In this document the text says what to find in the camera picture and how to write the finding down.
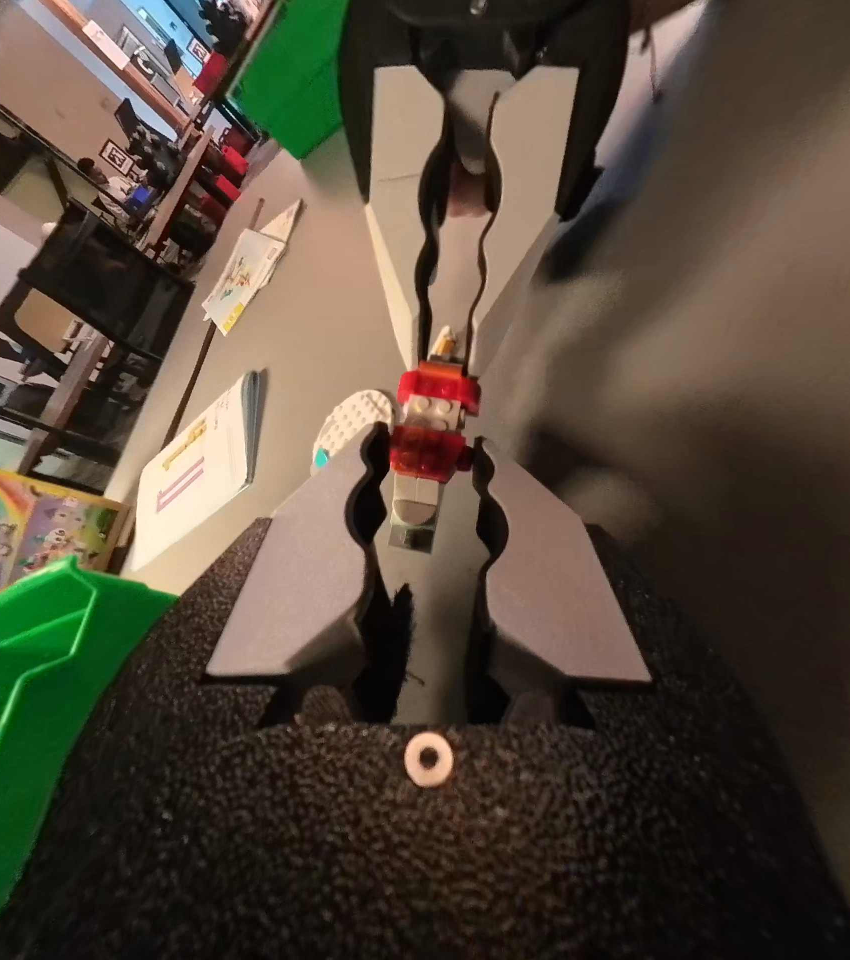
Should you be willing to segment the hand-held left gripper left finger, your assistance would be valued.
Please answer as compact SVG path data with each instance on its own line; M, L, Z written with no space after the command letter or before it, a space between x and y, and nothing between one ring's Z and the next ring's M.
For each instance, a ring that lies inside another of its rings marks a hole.
M380 579L389 430L373 423L275 510L206 665L212 681L349 685Z

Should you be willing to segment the small instruction leaflet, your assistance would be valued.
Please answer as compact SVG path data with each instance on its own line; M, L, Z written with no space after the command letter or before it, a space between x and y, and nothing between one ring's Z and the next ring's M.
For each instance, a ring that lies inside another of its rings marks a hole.
M303 208L304 201L302 198L298 198L282 213L271 219L267 224L258 227L256 232L265 236L271 241L280 243L282 245L287 245L297 225Z

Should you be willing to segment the green plastic bin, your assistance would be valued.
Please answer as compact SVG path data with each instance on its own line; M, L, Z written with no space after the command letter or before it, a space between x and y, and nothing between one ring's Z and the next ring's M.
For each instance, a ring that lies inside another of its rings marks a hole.
M0 592L0 912L96 702L177 600L73 558Z
M231 86L239 112L299 162L341 127L347 1L275 2Z

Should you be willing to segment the white round studded plate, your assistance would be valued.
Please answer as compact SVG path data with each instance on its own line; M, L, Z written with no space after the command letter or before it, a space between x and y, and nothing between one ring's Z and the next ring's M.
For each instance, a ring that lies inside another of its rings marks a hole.
M314 440L311 451L311 475L317 474L340 450L366 426L395 424L393 399L381 390L359 390L335 405Z

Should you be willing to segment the red stacked boxes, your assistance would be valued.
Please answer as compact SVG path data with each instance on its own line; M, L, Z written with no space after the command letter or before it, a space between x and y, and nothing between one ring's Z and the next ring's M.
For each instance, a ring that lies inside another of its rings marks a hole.
M198 99L191 123L202 133L211 134L205 165L215 177L215 188L233 201L248 175L248 154L256 138L227 96L219 93L227 66L223 54L208 54L193 84Z

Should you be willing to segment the large instruction leaflet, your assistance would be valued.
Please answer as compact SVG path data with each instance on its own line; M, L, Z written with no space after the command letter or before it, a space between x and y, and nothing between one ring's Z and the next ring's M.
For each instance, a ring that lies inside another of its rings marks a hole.
M226 336L270 281L285 253L287 241L245 229L210 294L202 303L205 320Z

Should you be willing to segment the yellow toy set box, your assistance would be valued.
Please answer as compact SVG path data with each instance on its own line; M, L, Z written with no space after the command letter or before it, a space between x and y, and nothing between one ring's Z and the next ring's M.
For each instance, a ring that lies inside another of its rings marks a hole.
M101 496L0 469L0 592L64 560L105 570L127 512Z

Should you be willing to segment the colourful brick assembly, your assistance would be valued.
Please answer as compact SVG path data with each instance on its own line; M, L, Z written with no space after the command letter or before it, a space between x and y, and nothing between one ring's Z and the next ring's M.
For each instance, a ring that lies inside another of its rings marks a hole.
M398 385L398 413L389 439L393 475L389 544L429 554L445 486L471 468L473 451L464 430L479 415L479 380L462 364L431 357L405 372Z

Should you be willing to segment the person's right hand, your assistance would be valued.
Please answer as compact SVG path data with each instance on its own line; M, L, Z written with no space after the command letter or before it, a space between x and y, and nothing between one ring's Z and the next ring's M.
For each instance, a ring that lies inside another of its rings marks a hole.
M454 158L449 169L446 216L482 218L488 210L485 174L472 172L459 158Z

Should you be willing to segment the thick instruction booklet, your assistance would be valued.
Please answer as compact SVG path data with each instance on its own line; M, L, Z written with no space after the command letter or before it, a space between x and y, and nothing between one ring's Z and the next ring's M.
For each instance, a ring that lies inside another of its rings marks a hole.
M141 570L253 482L263 376L252 369L185 426L144 467L128 561Z

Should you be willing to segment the black mesh office chair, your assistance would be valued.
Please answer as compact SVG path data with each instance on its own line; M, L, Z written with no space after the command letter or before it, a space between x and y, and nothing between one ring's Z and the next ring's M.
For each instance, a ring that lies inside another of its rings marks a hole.
M179 328L194 284L150 259L113 226L70 198L34 258L0 302L0 333L60 379L65 364L25 332L17 318L26 296L43 294L118 350L102 383L87 390L97 405L118 402L119 375L143 374L149 387Z

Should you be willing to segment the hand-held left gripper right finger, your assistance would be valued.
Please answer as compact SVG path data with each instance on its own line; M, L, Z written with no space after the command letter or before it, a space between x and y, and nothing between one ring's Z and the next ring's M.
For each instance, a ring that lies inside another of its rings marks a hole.
M580 516L488 438L475 445L478 678L503 695L652 682Z

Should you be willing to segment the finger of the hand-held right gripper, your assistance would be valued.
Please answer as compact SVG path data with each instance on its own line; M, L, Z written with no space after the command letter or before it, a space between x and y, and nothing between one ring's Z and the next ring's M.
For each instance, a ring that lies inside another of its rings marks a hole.
M443 95L411 64L374 73L365 206L395 339L406 369L426 358L438 259L435 192L446 147Z
M555 232L558 187L578 70L535 66L497 96L488 123L490 217L479 240L479 295L465 366L484 374L527 295Z

